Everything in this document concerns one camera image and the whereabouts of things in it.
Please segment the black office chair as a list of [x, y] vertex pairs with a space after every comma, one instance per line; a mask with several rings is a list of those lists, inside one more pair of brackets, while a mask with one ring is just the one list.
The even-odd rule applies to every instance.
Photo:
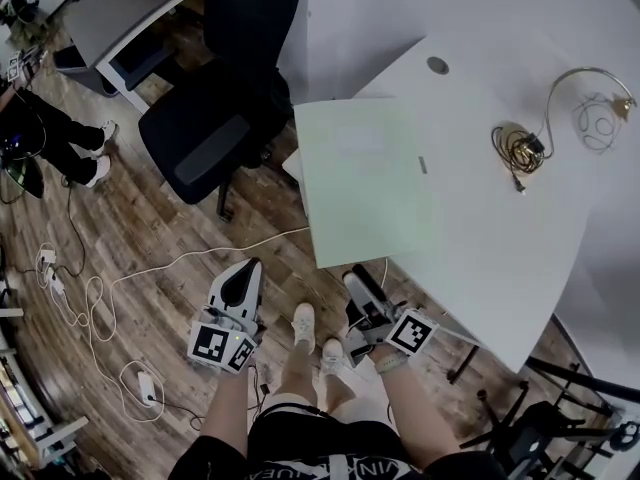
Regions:
[[187, 73], [139, 120], [142, 141], [176, 195], [195, 205], [232, 175], [269, 158], [268, 144], [293, 117], [277, 67], [299, 0], [204, 0], [204, 43], [213, 59]]

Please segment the white power adapter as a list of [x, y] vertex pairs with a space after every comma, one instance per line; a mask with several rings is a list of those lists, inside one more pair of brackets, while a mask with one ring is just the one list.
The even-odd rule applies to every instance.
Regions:
[[153, 377], [144, 371], [139, 371], [137, 373], [137, 377], [142, 404], [146, 407], [154, 407], [157, 404], [157, 401]]

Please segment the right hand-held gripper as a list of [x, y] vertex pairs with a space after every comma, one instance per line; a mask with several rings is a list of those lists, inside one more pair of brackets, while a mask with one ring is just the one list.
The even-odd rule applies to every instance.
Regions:
[[414, 356], [439, 327], [416, 309], [388, 302], [382, 287], [362, 264], [355, 264], [343, 282], [351, 297], [343, 347], [353, 367], [382, 344]]

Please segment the gold desk lamp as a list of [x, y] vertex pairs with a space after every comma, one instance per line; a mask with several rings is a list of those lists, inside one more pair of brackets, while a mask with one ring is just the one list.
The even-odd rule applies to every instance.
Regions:
[[622, 90], [620, 95], [606, 98], [594, 93], [576, 109], [578, 137], [588, 149], [601, 154], [610, 149], [617, 137], [618, 123], [627, 122], [629, 113], [638, 106], [630, 89], [613, 73], [598, 67], [578, 67], [561, 74], [551, 85], [543, 112], [540, 132], [546, 133], [548, 142], [541, 141], [541, 133], [532, 133], [513, 122], [501, 122], [491, 131], [494, 150], [509, 170], [514, 183], [538, 171], [555, 154], [551, 128], [551, 103], [558, 87], [567, 79], [583, 74], [597, 74], [612, 81]]

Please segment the black folding chair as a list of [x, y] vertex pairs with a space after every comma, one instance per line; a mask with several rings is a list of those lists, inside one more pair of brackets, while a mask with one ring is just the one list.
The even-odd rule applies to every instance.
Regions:
[[542, 480], [556, 466], [547, 453], [554, 440], [602, 443], [613, 433], [611, 429], [585, 427], [582, 420], [568, 418], [549, 402], [539, 402], [510, 423], [504, 418], [493, 429], [487, 450], [492, 451], [509, 480]]

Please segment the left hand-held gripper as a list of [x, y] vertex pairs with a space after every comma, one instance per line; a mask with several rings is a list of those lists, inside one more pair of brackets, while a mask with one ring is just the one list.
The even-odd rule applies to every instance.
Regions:
[[209, 367], [239, 374], [248, 364], [264, 334], [264, 322], [255, 316], [263, 284], [258, 258], [236, 263], [218, 275], [208, 303], [192, 322], [187, 356]]

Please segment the person's black printed shirt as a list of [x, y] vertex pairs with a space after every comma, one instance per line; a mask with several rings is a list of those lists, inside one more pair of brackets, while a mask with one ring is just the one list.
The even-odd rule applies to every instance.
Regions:
[[489, 453], [457, 452], [426, 468], [413, 463], [397, 433], [380, 422], [351, 424], [306, 412], [259, 417], [242, 455], [197, 438], [168, 480], [508, 480]]

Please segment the grey chair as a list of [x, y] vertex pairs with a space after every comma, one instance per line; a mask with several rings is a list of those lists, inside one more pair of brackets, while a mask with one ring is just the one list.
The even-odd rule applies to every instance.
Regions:
[[[85, 64], [75, 45], [56, 51], [53, 61], [60, 73], [101, 96], [113, 98], [119, 93], [95, 67]], [[185, 74], [185, 70], [175, 60], [174, 52], [155, 40], [130, 43], [110, 61], [110, 65], [123, 78], [129, 91], [138, 87], [151, 74], [156, 74], [173, 85]]]

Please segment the person's left white shoe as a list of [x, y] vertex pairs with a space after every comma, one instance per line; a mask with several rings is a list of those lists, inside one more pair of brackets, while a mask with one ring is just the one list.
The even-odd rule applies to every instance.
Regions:
[[298, 346], [305, 343], [307, 353], [311, 355], [316, 346], [314, 307], [308, 302], [300, 303], [295, 309], [291, 326], [294, 331], [294, 344]]

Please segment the white metal table frame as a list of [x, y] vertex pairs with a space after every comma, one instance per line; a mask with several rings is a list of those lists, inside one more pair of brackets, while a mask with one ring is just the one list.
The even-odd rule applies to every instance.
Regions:
[[76, 447], [75, 437], [88, 424], [86, 417], [56, 423], [31, 389], [4, 333], [11, 321], [24, 315], [0, 282], [0, 461], [9, 469], [42, 469]]

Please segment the person's pale shorts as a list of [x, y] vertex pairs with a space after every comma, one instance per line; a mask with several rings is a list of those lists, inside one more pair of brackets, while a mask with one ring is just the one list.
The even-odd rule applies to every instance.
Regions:
[[393, 427], [388, 414], [388, 406], [369, 397], [355, 397], [341, 403], [335, 409], [322, 411], [297, 394], [280, 393], [269, 395], [260, 415], [267, 416], [277, 412], [330, 417], [344, 424], [377, 422]]

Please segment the person's right forearm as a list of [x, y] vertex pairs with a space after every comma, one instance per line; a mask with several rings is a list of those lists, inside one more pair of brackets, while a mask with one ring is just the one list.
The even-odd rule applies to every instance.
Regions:
[[453, 429], [404, 363], [380, 374], [402, 444], [416, 466], [461, 451]]

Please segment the person's leg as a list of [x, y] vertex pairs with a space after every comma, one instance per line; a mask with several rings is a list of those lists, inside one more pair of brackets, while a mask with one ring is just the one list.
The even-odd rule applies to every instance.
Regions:
[[387, 406], [368, 396], [358, 396], [338, 375], [324, 371], [327, 413], [344, 424], [377, 422], [390, 426]]
[[317, 404], [317, 392], [313, 386], [313, 372], [310, 360], [310, 342], [302, 339], [291, 349], [281, 373], [277, 394], [294, 394], [304, 398], [311, 405]]

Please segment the person's right white shoe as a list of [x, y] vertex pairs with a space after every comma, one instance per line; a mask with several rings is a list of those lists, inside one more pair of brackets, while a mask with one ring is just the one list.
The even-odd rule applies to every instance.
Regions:
[[328, 339], [322, 347], [321, 373], [338, 376], [344, 367], [344, 349], [337, 338]]

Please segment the white desk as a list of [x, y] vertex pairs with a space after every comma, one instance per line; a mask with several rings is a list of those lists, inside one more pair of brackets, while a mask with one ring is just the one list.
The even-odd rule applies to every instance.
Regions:
[[[362, 77], [339, 66], [336, 88], [315, 90], [307, 102], [395, 98], [409, 105], [431, 224], [423, 248], [386, 258], [513, 371], [560, 305], [574, 268], [606, 270], [631, 230], [640, 201], [640, 115], [620, 127], [611, 150], [592, 152], [576, 133], [574, 111], [585, 96], [622, 90], [597, 74], [567, 79], [551, 103], [555, 154], [520, 185], [491, 131], [506, 121], [540, 132], [552, 83], [574, 68], [607, 70], [640, 93], [639, 53], [637, 42], [618, 33], [438, 32], [388, 53]], [[444, 59], [449, 73], [432, 72], [431, 56]]]

